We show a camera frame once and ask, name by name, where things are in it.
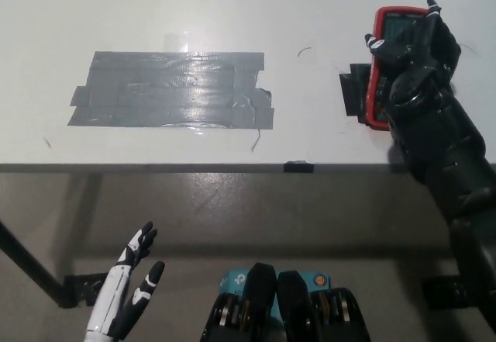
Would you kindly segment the white and black left hand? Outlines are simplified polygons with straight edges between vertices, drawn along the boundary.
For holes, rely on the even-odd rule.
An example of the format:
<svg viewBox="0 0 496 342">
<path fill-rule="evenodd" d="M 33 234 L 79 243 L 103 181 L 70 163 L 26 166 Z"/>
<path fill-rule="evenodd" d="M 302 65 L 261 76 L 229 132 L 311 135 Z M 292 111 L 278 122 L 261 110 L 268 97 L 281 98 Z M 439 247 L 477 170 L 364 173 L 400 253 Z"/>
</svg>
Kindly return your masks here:
<svg viewBox="0 0 496 342">
<path fill-rule="evenodd" d="M 126 295 L 133 270 L 150 254 L 156 235 L 153 223 L 146 223 L 110 268 L 86 327 L 86 341 L 123 341 L 143 315 L 164 272 L 165 263 L 157 261 L 131 298 L 126 299 Z"/>
</svg>

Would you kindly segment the black right hand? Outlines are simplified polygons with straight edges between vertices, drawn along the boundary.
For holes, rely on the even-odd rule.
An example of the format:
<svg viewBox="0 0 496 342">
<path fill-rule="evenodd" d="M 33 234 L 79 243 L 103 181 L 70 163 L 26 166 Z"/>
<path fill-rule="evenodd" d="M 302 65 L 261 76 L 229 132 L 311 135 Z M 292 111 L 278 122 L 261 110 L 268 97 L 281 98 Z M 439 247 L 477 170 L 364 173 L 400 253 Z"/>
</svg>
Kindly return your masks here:
<svg viewBox="0 0 496 342">
<path fill-rule="evenodd" d="M 375 130 L 435 111 L 437 92 L 450 90 L 461 55 L 460 45 L 427 0 L 423 8 L 385 6 L 377 10 L 374 30 L 365 35 L 372 54 L 365 121 Z"/>
</svg>

